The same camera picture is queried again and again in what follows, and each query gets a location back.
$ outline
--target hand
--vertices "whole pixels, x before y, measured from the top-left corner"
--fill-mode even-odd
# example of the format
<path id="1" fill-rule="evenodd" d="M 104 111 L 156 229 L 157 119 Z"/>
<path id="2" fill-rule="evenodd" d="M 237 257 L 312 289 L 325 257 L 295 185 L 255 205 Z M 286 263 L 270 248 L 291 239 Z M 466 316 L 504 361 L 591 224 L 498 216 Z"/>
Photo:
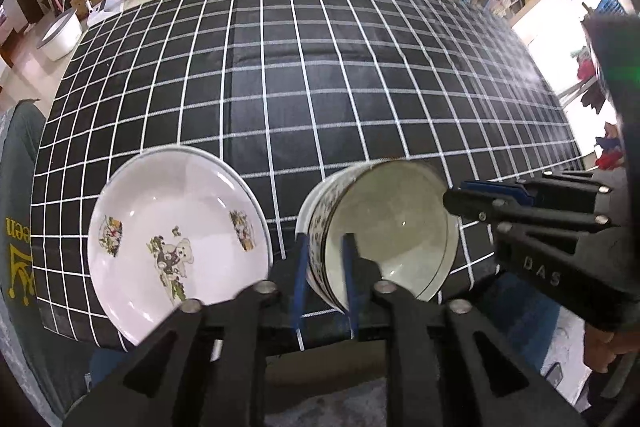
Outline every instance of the hand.
<path id="1" fill-rule="evenodd" d="M 584 325 L 584 365 L 597 373 L 606 373 L 616 356 L 640 351 L 640 331 L 607 333 Z"/>

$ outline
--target screw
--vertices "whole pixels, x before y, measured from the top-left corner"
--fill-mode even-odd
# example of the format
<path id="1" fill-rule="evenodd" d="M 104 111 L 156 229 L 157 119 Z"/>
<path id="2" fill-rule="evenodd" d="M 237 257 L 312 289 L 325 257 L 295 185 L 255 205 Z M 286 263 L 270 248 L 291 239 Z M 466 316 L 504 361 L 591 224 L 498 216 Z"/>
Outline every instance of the screw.
<path id="1" fill-rule="evenodd" d="M 495 227 L 498 232 L 508 233 L 511 230 L 513 225 L 511 223 L 498 223 L 498 226 Z"/>
<path id="2" fill-rule="evenodd" d="M 373 285 L 373 289 L 378 293 L 393 293 L 398 287 L 391 281 L 381 279 Z"/>
<path id="3" fill-rule="evenodd" d="M 187 299 L 180 305 L 180 311 L 184 313 L 198 313 L 202 309 L 202 303 L 197 299 Z"/>
<path id="4" fill-rule="evenodd" d="M 468 313 L 472 307 L 471 303 L 465 299 L 454 299 L 449 303 L 449 309 L 458 315 Z"/>
<path id="5" fill-rule="evenodd" d="M 254 290 L 256 290 L 258 293 L 261 293 L 262 295 L 268 295 L 269 293 L 273 293 L 277 289 L 278 287 L 276 286 L 276 283 L 269 280 L 258 281 L 254 284 Z"/>

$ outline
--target checkered tablecloth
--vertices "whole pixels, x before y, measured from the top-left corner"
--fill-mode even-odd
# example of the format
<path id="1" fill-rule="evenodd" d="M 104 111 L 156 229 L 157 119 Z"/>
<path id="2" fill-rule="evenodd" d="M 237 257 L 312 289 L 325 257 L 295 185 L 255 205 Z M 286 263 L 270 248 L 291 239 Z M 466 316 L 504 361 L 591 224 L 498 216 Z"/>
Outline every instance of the checkered tablecloth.
<path id="1" fill-rule="evenodd" d="M 86 234 L 107 179 L 168 143 L 228 162 L 255 193 L 276 263 L 324 177 L 420 159 L 451 185 L 580 168 L 558 100 L 503 20 L 451 0 L 156 0 L 84 36 L 38 154 L 33 267 L 46 328 L 125 348 L 95 296 Z M 496 272 L 462 223 L 439 300 Z M 348 335 L 308 293 L 300 346 Z"/>

